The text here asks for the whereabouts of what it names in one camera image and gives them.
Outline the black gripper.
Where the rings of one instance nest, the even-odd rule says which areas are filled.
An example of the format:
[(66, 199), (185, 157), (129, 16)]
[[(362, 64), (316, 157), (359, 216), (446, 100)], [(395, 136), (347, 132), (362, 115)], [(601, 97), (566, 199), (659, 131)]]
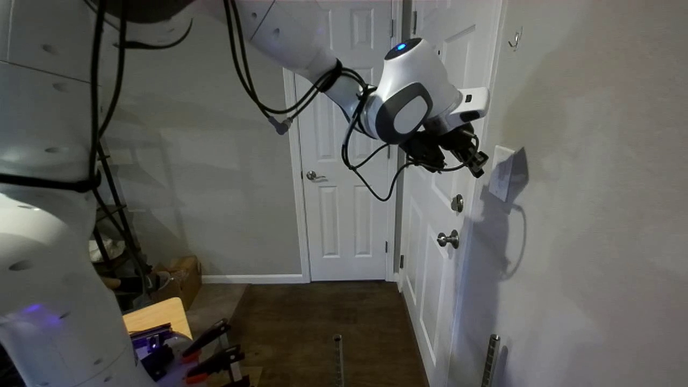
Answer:
[(399, 142), (405, 159), (413, 165), (420, 165), (429, 171), (444, 171), (449, 164), (444, 154), (452, 154), (457, 167), (469, 167), (469, 171), (478, 179), (487, 154), (476, 148), (478, 139), (470, 125), (460, 125), (454, 131), (439, 132), (431, 128), (419, 128), (408, 139)]

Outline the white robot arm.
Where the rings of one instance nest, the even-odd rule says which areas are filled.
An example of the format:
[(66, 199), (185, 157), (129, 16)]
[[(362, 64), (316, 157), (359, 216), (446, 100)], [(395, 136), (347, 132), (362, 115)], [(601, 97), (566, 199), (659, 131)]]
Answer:
[(222, 0), (222, 9), (245, 92), (277, 132), (287, 131), (287, 114), (302, 100), (291, 108), (261, 103), (252, 83), (245, 45), (305, 77), (312, 92), (322, 92), (340, 108), (353, 131), (399, 146), (414, 165), (427, 171), (466, 167), (473, 175), (484, 173), (487, 154), (478, 148), (473, 121), (486, 114), (487, 89), (454, 85), (426, 39), (390, 45), (379, 81), (370, 83), (326, 48), (322, 0)]

